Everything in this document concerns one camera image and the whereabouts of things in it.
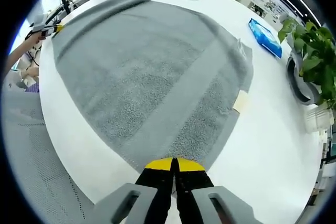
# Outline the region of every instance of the blue package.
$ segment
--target blue package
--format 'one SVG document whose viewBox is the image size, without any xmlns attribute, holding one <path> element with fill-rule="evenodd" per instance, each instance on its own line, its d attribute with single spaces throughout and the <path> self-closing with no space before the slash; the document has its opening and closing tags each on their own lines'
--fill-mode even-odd
<svg viewBox="0 0 336 224">
<path fill-rule="evenodd" d="M 266 27 L 259 24 L 258 21 L 251 19 L 248 23 L 257 42 L 270 51 L 273 55 L 281 59 L 282 48 L 273 34 Z"/>
</svg>

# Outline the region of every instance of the potted plant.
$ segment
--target potted plant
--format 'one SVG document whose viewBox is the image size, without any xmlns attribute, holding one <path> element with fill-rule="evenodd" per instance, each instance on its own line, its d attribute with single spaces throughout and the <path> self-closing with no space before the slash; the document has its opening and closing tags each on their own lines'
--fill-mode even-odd
<svg viewBox="0 0 336 224">
<path fill-rule="evenodd" d="M 302 104 L 336 109 L 336 48 L 331 32 L 312 22 L 304 27 L 292 18 L 283 24 L 280 42 L 288 35 L 293 38 L 286 72 L 295 97 Z"/>
</svg>

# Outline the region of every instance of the person's arm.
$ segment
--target person's arm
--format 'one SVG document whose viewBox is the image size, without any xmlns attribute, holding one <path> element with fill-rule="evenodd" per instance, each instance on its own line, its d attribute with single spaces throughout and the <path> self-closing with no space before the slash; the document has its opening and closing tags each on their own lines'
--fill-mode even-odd
<svg viewBox="0 0 336 224">
<path fill-rule="evenodd" d="M 22 55 L 31 50 L 40 40 L 45 39 L 41 36 L 41 32 L 32 34 L 28 39 L 22 42 L 13 52 L 8 56 L 5 71 L 3 72 L 3 79 L 6 77 L 12 66 L 22 57 Z"/>
</svg>

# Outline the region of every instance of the gray towel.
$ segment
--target gray towel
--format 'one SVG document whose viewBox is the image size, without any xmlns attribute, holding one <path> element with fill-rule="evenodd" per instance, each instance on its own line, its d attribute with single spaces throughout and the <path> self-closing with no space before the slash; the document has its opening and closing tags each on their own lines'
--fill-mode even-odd
<svg viewBox="0 0 336 224">
<path fill-rule="evenodd" d="M 79 111 L 139 172 L 167 156 L 209 169 L 253 75 L 251 49 L 243 45 L 241 53 L 240 42 L 214 20 L 150 0 L 103 2 L 72 20 L 53 44 Z"/>
</svg>

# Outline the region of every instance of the white table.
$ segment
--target white table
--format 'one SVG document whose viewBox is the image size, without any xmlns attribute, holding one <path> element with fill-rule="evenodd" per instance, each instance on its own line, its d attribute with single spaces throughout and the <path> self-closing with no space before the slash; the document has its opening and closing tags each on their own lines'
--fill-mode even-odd
<svg viewBox="0 0 336 224">
<path fill-rule="evenodd" d="M 105 0 L 91 0 L 64 19 Z M 322 143 L 303 129 L 303 107 L 285 77 L 290 48 L 277 60 L 261 48 L 248 28 L 254 18 L 276 35 L 265 20 L 234 0 L 153 0 L 204 13 L 253 49 L 254 77 L 248 103 L 216 162 L 208 171 L 246 203 L 263 223 L 295 223 L 314 187 Z M 56 71 L 52 42 L 44 42 L 40 58 L 40 97 L 47 129 L 60 160 L 92 202 L 138 173 L 99 139 L 81 116 Z M 179 223 L 172 202 L 167 223 Z"/>
</svg>

